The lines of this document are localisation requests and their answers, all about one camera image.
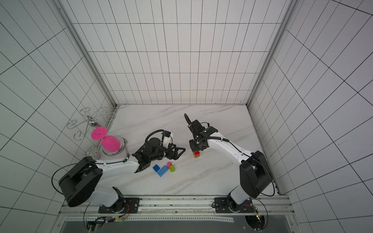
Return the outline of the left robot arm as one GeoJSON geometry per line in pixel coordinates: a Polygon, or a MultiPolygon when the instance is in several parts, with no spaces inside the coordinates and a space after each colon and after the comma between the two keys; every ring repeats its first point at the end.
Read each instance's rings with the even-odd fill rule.
{"type": "Polygon", "coordinates": [[[160,139],[151,138],[124,159],[95,161],[90,156],[83,158],[59,180],[58,185],[69,207],[86,202],[112,207],[120,199],[121,193],[117,187],[103,187],[105,181],[123,174],[139,173],[149,168],[155,160],[177,160],[185,151],[185,148],[174,143],[169,143],[165,148],[160,139]]]}

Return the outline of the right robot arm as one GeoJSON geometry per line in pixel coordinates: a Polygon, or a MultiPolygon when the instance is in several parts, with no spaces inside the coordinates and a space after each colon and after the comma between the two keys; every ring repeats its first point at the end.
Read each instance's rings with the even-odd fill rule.
{"type": "Polygon", "coordinates": [[[245,150],[224,137],[216,128],[210,125],[204,127],[198,120],[191,121],[187,114],[184,117],[193,136],[189,141],[192,152],[211,148],[239,165],[240,184],[227,195],[232,210],[251,198],[257,198],[273,183],[272,172],[262,152],[245,150]]]}

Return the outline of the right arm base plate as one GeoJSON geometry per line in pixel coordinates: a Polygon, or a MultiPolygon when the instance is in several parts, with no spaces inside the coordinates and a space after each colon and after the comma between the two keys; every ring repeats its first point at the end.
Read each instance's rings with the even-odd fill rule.
{"type": "Polygon", "coordinates": [[[251,199],[245,200],[242,204],[237,204],[229,198],[215,198],[211,207],[215,209],[216,213],[221,214],[254,213],[251,199]]]}

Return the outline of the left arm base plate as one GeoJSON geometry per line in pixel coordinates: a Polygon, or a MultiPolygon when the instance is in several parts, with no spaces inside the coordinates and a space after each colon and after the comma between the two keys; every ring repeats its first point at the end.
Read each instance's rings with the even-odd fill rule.
{"type": "Polygon", "coordinates": [[[135,214],[139,209],[140,198],[119,198],[111,207],[101,205],[100,214],[135,214]]]}

